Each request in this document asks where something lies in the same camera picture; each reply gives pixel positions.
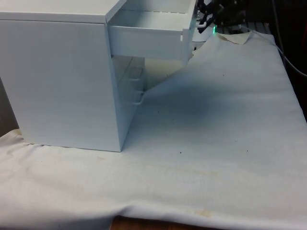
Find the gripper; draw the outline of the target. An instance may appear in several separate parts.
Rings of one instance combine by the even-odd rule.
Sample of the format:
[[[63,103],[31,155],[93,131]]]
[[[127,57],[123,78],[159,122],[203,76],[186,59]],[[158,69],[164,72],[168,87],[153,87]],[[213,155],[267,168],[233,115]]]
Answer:
[[[237,14],[243,9],[242,0],[212,0],[210,3],[205,3],[204,0],[199,0],[199,10],[204,14],[203,18],[197,24],[199,33],[203,33],[214,21],[213,13],[218,12],[224,7],[223,13]]]

